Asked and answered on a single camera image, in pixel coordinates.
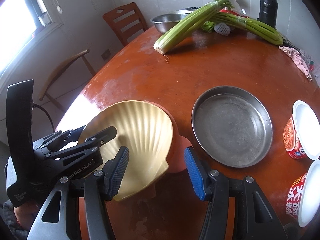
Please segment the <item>chair leg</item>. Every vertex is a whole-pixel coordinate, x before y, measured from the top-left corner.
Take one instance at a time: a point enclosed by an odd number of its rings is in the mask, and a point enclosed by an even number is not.
[[[50,96],[48,93],[45,93],[45,95],[47,96],[47,98],[49,98],[49,100],[59,109],[61,110],[62,112],[66,112],[67,109],[62,105],[60,104],[56,99],[54,99],[52,96]]]
[[[87,68],[89,69],[91,75],[94,77],[96,75],[96,72],[94,71],[93,67],[90,65],[89,61],[85,58],[84,55],[82,55],[81,58],[85,63],[85,65],[87,66]]]

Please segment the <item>human hand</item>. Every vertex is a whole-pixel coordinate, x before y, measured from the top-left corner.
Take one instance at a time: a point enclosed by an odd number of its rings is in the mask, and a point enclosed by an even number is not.
[[[36,201],[29,200],[17,208],[13,208],[18,223],[25,229],[30,230],[35,221],[36,214],[39,212]]]

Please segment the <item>window sill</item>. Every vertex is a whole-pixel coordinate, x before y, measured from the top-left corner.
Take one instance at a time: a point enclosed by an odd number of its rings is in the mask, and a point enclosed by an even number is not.
[[[7,82],[10,79],[12,73],[20,65],[21,61],[26,57],[26,55],[38,45],[45,37],[49,36],[53,31],[62,26],[62,23],[51,23],[44,30],[39,32],[33,39],[31,39],[14,57],[14,59],[0,71],[0,94],[3,92],[4,88],[7,86]]]

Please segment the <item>instant noodle bowl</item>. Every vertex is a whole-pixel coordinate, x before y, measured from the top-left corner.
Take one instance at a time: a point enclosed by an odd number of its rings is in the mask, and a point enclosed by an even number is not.
[[[298,100],[283,132],[284,147],[293,159],[320,156],[320,125],[310,106]]]
[[[308,172],[297,178],[288,190],[285,212],[301,227],[310,223],[320,206],[319,177],[320,160],[315,160]]]

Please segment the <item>wooden table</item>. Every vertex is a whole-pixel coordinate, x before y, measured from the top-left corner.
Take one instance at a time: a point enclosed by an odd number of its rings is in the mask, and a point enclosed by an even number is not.
[[[168,59],[153,49],[158,37],[160,34],[153,27],[122,49],[84,88],[57,129],[87,124],[104,108],[119,101],[156,102],[173,115],[179,134],[191,141],[200,158],[228,177],[254,177],[281,222],[292,221],[285,214],[286,195],[294,180],[307,171],[311,160],[290,158],[282,133],[298,99],[320,115],[319,88],[278,47],[250,33],[233,32],[224,37],[197,31],[168,53]],[[271,149],[252,167],[230,168],[212,160],[193,135],[191,111],[196,99],[207,89],[220,85],[249,91],[264,104],[271,117]],[[117,240],[198,239],[206,206],[194,194],[186,170],[163,176],[156,183],[153,198],[142,192],[119,203],[107,203]],[[231,218],[226,239],[232,235],[232,221]]]

